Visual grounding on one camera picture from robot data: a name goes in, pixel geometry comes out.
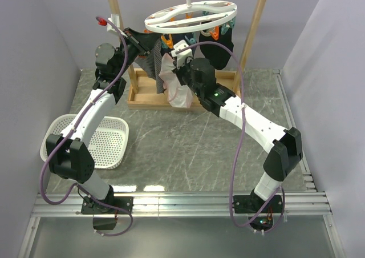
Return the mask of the white pink-trimmed underwear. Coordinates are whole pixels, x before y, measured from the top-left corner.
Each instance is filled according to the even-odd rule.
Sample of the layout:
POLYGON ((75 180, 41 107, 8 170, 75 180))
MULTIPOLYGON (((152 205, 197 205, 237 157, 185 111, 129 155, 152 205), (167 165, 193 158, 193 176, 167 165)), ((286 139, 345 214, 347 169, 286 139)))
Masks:
POLYGON ((180 84, 172 71, 174 68, 173 58, 169 54, 164 54, 159 77, 164 81, 167 100, 174 108, 190 108, 193 100, 192 92, 188 86, 180 84))

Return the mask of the teal clothes peg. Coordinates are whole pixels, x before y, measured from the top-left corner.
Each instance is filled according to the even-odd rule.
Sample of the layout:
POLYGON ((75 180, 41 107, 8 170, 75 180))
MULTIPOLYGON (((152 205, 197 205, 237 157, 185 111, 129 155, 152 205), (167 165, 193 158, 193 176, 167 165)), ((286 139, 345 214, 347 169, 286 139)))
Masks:
POLYGON ((235 27, 235 25, 236 25, 236 17, 233 17, 229 22, 228 22, 228 24, 229 24, 229 27, 231 28, 231 29, 234 29, 234 27, 235 27))
POLYGON ((228 23, 224 23, 221 26, 221 30, 220 30, 221 35, 225 35, 229 29, 230 29, 229 24, 228 23))
POLYGON ((186 42, 187 42, 187 44, 190 46, 190 45, 193 45, 193 44, 195 44, 195 43, 197 43, 196 42, 196 38, 195 38, 195 36, 194 36, 194 34, 193 33, 187 33, 187 34, 185 34, 184 35, 184 38, 185 38, 185 40, 186 40, 186 42))

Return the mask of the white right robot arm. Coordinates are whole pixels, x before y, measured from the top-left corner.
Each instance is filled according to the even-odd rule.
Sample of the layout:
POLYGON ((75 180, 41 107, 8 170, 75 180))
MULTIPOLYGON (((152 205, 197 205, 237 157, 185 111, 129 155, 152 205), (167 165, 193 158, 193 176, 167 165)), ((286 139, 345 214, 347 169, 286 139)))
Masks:
POLYGON ((250 194, 248 207, 251 213, 266 211, 272 194, 303 158, 300 131, 268 120, 217 83, 215 70, 207 59, 188 57, 173 72, 182 85, 193 91, 204 109, 237 126, 267 153, 263 175, 250 194))

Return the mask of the wooden hanging rack frame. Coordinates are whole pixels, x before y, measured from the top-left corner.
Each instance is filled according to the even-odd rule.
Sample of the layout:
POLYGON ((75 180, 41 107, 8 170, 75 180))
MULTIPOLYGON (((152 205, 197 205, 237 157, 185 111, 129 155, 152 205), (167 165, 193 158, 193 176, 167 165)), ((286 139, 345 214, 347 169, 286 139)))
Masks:
MULTIPOLYGON (((108 0, 112 14, 120 15, 118 0, 108 0)), ((252 50, 252 45, 258 25, 265 7, 266 0, 257 0, 252 21, 246 35, 244 48, 240 58, 240 68, 244 69, 252 50)), ((140 110, 194 110, 201 108, 197 97, 187 87, 180 86, 177 79, 172 78, 172 73, 164 73, 167 82, 163 82, 165 93, 158 94, 153 87, 152 79, 141 68, 130 67, 128 69, 131 79, 131 89, 128 93, 127 104, 130 109, 140 110)))

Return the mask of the grey striped underwear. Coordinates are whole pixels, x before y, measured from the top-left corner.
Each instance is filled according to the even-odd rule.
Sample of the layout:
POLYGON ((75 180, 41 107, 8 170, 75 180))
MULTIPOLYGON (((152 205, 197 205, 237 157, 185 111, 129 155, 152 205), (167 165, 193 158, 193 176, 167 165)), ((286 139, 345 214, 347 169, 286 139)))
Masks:
POLYGON ((148 55, 140 55, 135 59, 135 63, 156 81, 156 93, 164 93, 164 81, 159 77, 161 71, 161 43, 157 41, 153 50, 148 55))

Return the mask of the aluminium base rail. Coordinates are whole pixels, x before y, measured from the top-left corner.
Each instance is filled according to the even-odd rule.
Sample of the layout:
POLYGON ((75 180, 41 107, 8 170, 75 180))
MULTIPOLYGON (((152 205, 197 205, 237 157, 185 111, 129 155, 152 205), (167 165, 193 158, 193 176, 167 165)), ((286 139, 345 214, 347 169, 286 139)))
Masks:
POLYGON ((306 189, 285 192, 285 211, 268 233, 234 225, 227 191, 121 187, 117 196, 131 197, 133 207, 121 217, 129 231, 114 237, 91 233, 78 195, 59 206, 38 196, 20 257, 345 257, 326 193, 306 159, 299 168, 306 189))

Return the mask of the black underwear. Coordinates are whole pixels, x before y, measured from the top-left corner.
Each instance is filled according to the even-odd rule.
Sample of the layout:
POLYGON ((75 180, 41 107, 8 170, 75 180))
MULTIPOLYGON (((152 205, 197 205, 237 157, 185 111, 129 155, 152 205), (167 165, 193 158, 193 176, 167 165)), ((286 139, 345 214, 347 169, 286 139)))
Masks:
MULTIPOLYGON (((233 51, 232 28, 228 28, 227 32, 224 35, 220 35, 217 41, 215 41, 212 36, 206 37, 200 33, 199 42, 208 41, 221 44, 230 51, 233 51)), ((218 45, 202 45, 200 46, 200 51, 216 70, 223 70, 231 57, 225 49, 218 45)))

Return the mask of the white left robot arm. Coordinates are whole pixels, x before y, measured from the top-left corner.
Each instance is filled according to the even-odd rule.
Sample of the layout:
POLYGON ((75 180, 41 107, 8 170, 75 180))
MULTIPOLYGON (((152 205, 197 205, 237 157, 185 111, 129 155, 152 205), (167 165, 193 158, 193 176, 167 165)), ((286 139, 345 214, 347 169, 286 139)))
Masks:
POLYGON ((99 45, 95 50, 96 80, 88 102, 64 131, 50 134, 46 139, 46 164, 50 172, 72 180, 86 194, 84 204, 99 213, 110 213, 117 208, 113 188, 96 173, 88 145, 124 92, 123 74, 137 57, 149 55, 159 39, 160 34, 126 28, 120 32, 120 46, 99 45))

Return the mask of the orange clothes peg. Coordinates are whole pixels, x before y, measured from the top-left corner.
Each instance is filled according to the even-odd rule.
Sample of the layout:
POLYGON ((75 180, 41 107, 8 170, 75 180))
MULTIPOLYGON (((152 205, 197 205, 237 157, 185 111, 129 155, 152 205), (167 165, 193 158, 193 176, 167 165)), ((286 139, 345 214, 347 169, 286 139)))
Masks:
POLYGON ((173 49, 173 38, 171 34, 161 36, 161 46, 164 49, 173 49))
POLYGON ((219 39, 219 34, 220 34, 220 27, 219 26, 216 26, 212 29, 209 30, 209 34, 210 36, 215 40, 217 41, 219 39))

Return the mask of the white oval clip hanger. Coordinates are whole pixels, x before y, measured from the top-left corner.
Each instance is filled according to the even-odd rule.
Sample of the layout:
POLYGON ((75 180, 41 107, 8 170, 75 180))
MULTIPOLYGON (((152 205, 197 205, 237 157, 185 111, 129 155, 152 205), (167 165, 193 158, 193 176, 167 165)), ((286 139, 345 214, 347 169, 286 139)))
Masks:
POLYGON ((237 5, 229 1, 186 0, 184 4, 153 13, 144 20, 145 28, 160 34, 182 34, 219 28, 234 20, 237 5))

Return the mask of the white perforated plastic basket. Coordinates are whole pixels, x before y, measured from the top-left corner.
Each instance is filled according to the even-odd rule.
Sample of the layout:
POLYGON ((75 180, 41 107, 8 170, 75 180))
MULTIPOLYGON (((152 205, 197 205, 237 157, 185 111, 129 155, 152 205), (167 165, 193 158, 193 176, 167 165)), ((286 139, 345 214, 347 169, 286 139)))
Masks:
MULTIPOLYGON (((40 147, 40 157, 47 159, 46 138, 50 134, 59 134, 76 117, 75 114, 65 114, 56 118, 48 128, 40 147)), ((95 168, 112 170, 120 165, 127 148, 129 127, 121 118, 106 116, 94 132, 88 150, 92 155, 95 168)))

